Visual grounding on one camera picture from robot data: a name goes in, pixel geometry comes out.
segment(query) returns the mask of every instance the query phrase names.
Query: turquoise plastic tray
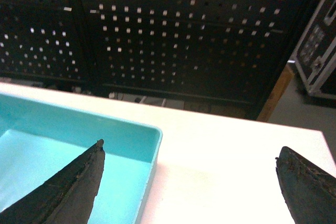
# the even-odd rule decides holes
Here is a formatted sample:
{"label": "turquoise plastic tray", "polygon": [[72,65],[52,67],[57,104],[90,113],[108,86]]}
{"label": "turquoise plastic tray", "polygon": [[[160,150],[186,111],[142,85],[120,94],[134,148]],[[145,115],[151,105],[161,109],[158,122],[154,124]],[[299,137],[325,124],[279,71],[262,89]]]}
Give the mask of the turquoise plastic tray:
{"label": "turquoise plastic tray", "polygon": [[161,130],[0,94],[0,211],[104,139],[104,173],[89,223],[139,223]]}

